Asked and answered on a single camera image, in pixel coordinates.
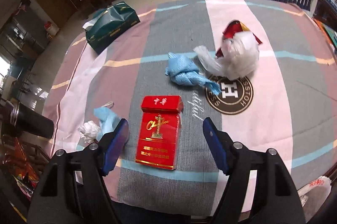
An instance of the blue stripe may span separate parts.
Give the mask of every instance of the blue stripe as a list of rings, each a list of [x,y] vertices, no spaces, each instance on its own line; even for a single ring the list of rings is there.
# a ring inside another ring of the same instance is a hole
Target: blue stripe
[[[84,150],[84,147],[81,146],[80,144],[77,144],[75,151],[78,152],[78,151],[83,151],[83,150]]]
[[[176,6],[166,7],[166,8],[157,8],[156,12],[163,12],[163,11],[168,11],[168,10],[180,9],[180,8],[183,8],[183,7],[187,6],[187,5],[188,4],[176,5]]]
[[[277,58],[293,58],[297,60],[306,60],[306,61],[316,62],[316,57],[314,57],[313,55],[290,53],[287,51],[276,51],[275,56]]]
[[[189,172],[189,171],[171,171],[164,170],[159,168],[153,168],[150,166],[146,166],[143,164],[139,164],[133,161],[121,159],[122,167],[130,170],[134,170],[137,172],[141,172],[144,174],[149,174],[153,176],[158,176],[171,180],[184,180],[184,181],[195,181],[195,182],[214,182],[218,181],[219,172]]]
[[[179,53],[188,58],[195,58],[197,54],[195,52],[192,53]],[[151,55],[149,57],[142,57],[140,62],[147,63],[147,62],[155,62],[155,61],[166,61],[169,59],[168,54],[159,54],[159,55]]]
[[[308,153],[300,158],[295,158],[292,160],[292,168],[296,168],[298,166],[304,165],[310,161],[313,161],[316,158],[319,158],[320,156],[322,156],[325,153],[328,153],[329,151],[331,151],[334,147],[334,143],[331,142],[328,145],[312,152],[312,153]]]
[[[194,58],[197,56],[195,52],[191,53],[179,53],[188,58]],[[215,51],[210,51],[211,56],[215,56]],[[304,54],[297,54],[297,53],[290,53],[287,51],[276,51],[274,52],[276,58],[292,58],[297,60],[305,60],[310,62],[316,62],[316,57],[313,55],[304,55]],[[147,62],[156,62],[156,61],[167,61],[169,56],[167,54],[159,54],[159,55],[151,55],[148,57],[142,57],[140,62],[147,63]]]
[[[248,6],[258,6],[258,7],[262,7],[262,8],[274,9],[274,10],[277,10],[277,11],[283,11],[284,12],[284,9],[280,8],[280,7],[268,6],[268,5],[264,5],[264,4],[256,4],[256,3],[253,3],[253,2],[247,2],[247,1],[246,1],[246,4]]]

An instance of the black thermos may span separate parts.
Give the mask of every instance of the black thermos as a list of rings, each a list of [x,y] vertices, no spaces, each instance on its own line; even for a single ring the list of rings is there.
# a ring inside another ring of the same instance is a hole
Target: black thermos
[[[36,136],[52,138],[54,122],[40,115],[20,102],[6,102],[6,108],[10,110],[10,124],[20,131],[29,132]]]

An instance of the white plastic bag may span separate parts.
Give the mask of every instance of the white plastic bag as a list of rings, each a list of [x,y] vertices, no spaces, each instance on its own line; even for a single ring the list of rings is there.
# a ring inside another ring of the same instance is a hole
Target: white plastic bag
[[[331,180],[320,176],[297,191],[304,210],[305,220],[308,222],[322,206],[331,191]]]
[[[203,67],[214,76],[234,80],[256,69],[259,49],[251,31],[235,33],[233,39],[223,40],[220,48],[223,57],[216,59],[210,55],[205,46],[194,48]]]

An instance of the crumpled white tissue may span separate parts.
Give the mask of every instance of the crumpled white tissue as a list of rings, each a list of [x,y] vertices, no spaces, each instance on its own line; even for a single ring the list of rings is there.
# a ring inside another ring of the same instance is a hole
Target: crumpled white tissue
[[[90,120],[82,126],[78,126],[77,130],[80,132],[81,136],[84,137],[84,141],[90,144],[97,138],[101,129],[95,122]]]
[[[214,58],[205,46],[194,48],[201,64],[212,75],[235,80],[256,69],[259,49],[251,31],[235,33],[232,39],[222,41],[220,49],[223,57]]]

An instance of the blue face mask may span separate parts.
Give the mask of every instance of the blue face mask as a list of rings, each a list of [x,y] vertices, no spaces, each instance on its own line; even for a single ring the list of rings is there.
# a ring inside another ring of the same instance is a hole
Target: blue face mask
[[[113,132],[121,118],[107,107],[94,109],[94,115],[99,119],[101,131],[97,134],[97,141],[100,141],[102,136],[108,132]]]
[[[199,68],[188,57],[169,53],[168,67],[165,74],[170,76],[172,82],[183,86],[204,86],[215,95],[220,94],[220,86],[218,83],[211,81],[199,74]]]

